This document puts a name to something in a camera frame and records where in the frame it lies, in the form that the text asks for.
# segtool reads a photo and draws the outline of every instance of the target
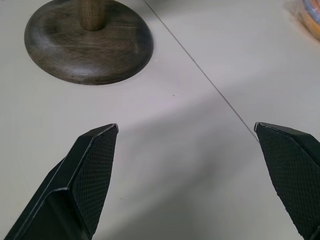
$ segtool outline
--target wooden stand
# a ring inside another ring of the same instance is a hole
[[[47,73],[85,85],[125,80],[149,62],[153,39],[142,18],[113,0],[53,0],[24,33],[32,60]]]

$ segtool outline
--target white table surface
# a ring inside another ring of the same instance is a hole
[[[121,1],[150,27],[152,59],[126,81],[84,86],[48,75],[25,50],[26,23],[46,2],[0,1],[0,238],[79,135],[117,123],[111,184],[94,239],[302,239],[271,184],[258,142],[212,85],[250,129],[255,121],[277,118],[295,127],[297,117],[316,110],[320,52],[280,17],[279,3],[149,1],[171,33],[143,1]],[[265,25],[254,31],[250,26],[259,21],[249,19],[258,19],[253,9],[259,4],[274,16],[262,11]],[[285,60],[292,61],[290,71]],[[289,108],[299,101],[274,88],[304,90],[302,60],[314,63],[308,65],[313,78],[304,79],[314,88],[300,95],[304,103],[293,113]],[[314,107],[305,110],[308,103]],[[305,116],[296,127],[320,134],[317,116]]]

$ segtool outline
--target wooden base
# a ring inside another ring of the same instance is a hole
[[[125,5],[105,0],[99,31],[81,27],[77,0],[53,0],[30,18],[24,33],[32,60],[47,73],[77,84],[125,80],[149,62],[153,39],[144,20]]]

